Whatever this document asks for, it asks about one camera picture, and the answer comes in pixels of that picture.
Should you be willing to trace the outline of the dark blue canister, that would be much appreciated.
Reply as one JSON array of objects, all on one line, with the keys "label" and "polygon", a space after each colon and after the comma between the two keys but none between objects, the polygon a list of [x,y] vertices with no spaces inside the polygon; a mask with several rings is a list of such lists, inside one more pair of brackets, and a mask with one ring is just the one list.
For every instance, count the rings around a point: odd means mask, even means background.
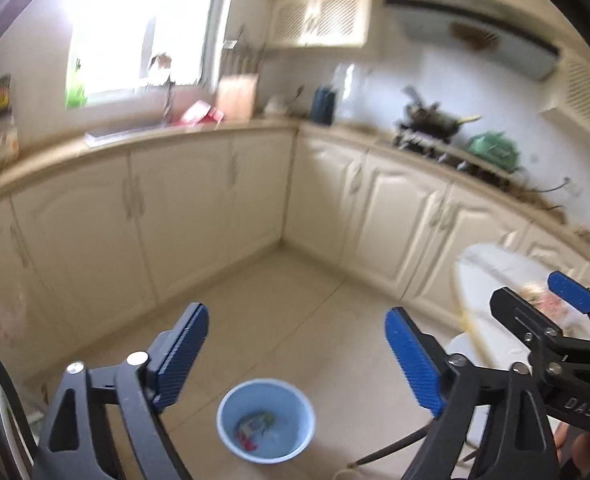
[{"label": "dark blue canister", "polygon": [[314,92],[310,110],[310,120],[318,125],[330,126],[333,123],[336,91],[322,86]]}]

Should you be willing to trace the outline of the faucet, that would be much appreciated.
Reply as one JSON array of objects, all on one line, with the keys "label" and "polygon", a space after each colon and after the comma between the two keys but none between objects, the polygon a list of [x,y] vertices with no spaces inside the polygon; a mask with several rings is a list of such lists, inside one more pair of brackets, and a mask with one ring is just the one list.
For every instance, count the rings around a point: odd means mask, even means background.
[{"label": "faucet", "polygon": [[164,126],[168,126],[172,121],[174,87],[176,86],[172,74],[172,58],[167,53],[155,54],[150,59],[150,67],[148,69],[158,79],[155,86],[164,89],[165,95],[161,123]]}]

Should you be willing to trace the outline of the white marble round table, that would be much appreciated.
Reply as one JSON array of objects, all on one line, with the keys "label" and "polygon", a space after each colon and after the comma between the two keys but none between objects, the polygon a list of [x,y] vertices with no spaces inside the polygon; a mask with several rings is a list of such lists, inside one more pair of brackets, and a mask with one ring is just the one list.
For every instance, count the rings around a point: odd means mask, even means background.
[{"label": "white marble round table", "polygon": [[[554,271],[545,285],[570,310],[590,320],[590,288]],[[590,339],[563,334],[563,329],[513,289],[488,293],[488,311],[529,350],[527,377],[542,410],[590,434]]]}]

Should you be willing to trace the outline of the cream base cabinets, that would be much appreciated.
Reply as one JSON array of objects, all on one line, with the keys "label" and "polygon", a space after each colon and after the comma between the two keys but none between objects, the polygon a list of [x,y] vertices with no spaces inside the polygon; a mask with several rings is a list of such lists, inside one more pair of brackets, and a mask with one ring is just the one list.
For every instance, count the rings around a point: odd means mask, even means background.
[{"label": "cream base cabinets", "polygon": [[0,172],[0,355],[38,374],[282,243],[453,326],[455,260],[478,242],[590,284],[564,226],[368,136],[255,122],[77,140]]}]

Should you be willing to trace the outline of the black frying pan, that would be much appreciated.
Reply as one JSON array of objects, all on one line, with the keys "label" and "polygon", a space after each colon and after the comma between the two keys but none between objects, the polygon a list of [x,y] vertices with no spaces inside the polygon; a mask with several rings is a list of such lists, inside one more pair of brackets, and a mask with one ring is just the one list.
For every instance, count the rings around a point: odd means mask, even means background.
[{"label": "black frying pan", "polygon": [[400,129],[449,141],[464,125],[481,120],[480,115],[459,117],[446,113],[438,102],[426,105],[413,86],[404,87],[402,92],[410,98],[410,102],[404,107],[404,118],[398,122]]}]

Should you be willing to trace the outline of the range hood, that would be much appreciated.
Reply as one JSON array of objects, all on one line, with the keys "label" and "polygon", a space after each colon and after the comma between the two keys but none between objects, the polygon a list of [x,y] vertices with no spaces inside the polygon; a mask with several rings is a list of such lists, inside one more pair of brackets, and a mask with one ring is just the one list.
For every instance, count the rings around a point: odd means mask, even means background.
[{"label": "range hood", "polygon": [[384,0],[384,6],[408,38],[470,52],[534,81],[548,78],[560,60],[548,40],[486,14],[426,0]]}]

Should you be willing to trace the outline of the cream upper cabinets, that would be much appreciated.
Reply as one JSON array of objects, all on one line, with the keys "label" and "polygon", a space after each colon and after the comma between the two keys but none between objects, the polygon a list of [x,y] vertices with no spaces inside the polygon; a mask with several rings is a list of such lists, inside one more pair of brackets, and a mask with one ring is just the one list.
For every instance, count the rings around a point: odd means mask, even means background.
[{"label": "cream upper cabinets", "polygon": [[[590,49],[550,0],[426,0],[486,14],[528,30],[560,49],[556,69],[541,82],[541,114],[590,141]],[[364,49],[377,21],[390,12],[384,0],[272,0],[272,48]]]}]

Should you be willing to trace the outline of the milk carton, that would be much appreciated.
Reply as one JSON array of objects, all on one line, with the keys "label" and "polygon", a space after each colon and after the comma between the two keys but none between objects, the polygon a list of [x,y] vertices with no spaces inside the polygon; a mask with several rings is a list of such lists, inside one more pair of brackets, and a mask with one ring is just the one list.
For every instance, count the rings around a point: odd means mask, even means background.
[{"label": "milk carton", "polygon": [[237,422],[234,436],[245,451],[255,451],[258,448],[258,439],[275,424],[275,421],[276,416],[271,412],[250,413]]}]

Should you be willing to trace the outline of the green electric cooker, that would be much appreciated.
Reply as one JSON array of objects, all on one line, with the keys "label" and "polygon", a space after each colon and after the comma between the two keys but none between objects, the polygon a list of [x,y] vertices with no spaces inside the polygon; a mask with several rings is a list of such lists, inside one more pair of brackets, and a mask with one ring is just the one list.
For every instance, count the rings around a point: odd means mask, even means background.
[{"label": "green electric cooker", "polygon": [[467,141],[466,151],[511,174],[520,167],[519,150],[504,132],[487,131]]}]

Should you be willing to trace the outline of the wooden knife block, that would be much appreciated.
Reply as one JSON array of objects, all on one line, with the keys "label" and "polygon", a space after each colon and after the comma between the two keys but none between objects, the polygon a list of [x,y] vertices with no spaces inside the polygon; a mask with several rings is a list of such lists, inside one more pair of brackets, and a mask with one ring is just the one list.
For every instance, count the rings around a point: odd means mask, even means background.
[{"label": "wooden knife block", "polygon": [[226,122],[242,122],[252,118],[258,80],[258,74],[223,76],[220,79],[216,107]]}]

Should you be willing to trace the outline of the light blue trash bin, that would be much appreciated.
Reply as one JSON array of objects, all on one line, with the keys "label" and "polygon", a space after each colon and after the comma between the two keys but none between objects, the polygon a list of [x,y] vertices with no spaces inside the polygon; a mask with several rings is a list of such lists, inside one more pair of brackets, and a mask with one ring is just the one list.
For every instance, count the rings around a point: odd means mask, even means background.
[{"label": "light blue trash bin", "polygon": [[308,448],[316,434],[316,413],[295,386],[258,378],[242,382],[222,398],[216,428],[221,442],[237,457],[275,465]]}]

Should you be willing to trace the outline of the black gas stove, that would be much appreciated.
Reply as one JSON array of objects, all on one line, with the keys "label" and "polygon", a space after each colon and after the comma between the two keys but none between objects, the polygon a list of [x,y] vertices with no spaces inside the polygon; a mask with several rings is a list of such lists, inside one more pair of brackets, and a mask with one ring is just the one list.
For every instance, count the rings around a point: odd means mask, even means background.
[{"label": "black gas stove", "polygon": [[508,172],[431,136],[403,130],[394,137],[391,145],[399,151],[417,154],[502,190],[507,190],[513,185],[512,177]]}]

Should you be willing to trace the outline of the black chair frame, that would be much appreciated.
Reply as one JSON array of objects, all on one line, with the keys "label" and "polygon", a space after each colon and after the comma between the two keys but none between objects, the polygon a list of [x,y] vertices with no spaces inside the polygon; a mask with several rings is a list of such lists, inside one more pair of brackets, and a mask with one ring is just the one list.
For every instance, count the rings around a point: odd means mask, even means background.
[{"label": "black chair frame", "polygon": [[[358,471],[362,466],[372,464],[377,462],[378,460],[382,460],[385,457],[391,456],[397,452],[408,448],[411,445],[414,445],[417,442],[425,439],[429,433],[430,428],[434,424],[435,419],[431,420],[425,426],[418,428],[417,430],[411,432],[407,436],[399,439],[398,441],[391,443],[390,445],[381,448],[367,456],[359,458],[355,462],[352,462],[346,466],[346,471]],[[465,439],[465,445],[470,448],[470,452],[463,457],[460,457],[456,462],[456,466],[458,467],[467,467],[468,464],[477,456],[478,448],[480,443],[475,443],[473,440],[469,438]]]}]

